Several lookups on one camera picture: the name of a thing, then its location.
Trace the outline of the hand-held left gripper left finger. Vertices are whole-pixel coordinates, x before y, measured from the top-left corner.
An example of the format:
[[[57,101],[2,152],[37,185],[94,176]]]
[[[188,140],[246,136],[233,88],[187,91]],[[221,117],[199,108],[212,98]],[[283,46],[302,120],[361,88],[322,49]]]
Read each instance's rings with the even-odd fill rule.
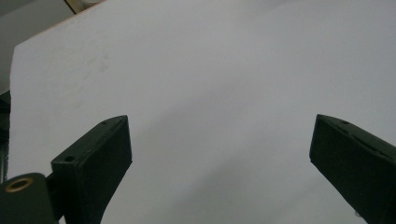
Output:
[[[131,164],[128,117],[98,123],[51,161],[55,216],[67,224],[100,224]]]

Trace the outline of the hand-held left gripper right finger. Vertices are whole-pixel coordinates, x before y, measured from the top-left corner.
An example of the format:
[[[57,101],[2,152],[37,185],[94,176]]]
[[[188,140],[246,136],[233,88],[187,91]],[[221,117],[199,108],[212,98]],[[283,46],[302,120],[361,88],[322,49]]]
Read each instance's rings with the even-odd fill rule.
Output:
[[[342,119],[316,117],[311,162],[368,224],[396,224],[396,147]]]

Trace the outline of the black metal stand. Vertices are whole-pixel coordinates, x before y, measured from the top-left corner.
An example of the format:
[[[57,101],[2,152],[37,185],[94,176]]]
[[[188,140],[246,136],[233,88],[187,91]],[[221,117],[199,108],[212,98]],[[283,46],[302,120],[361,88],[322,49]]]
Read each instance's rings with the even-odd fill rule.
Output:
[[[7,180],[10,109],[10,91],[6,91],[0,95],[0,184]]]

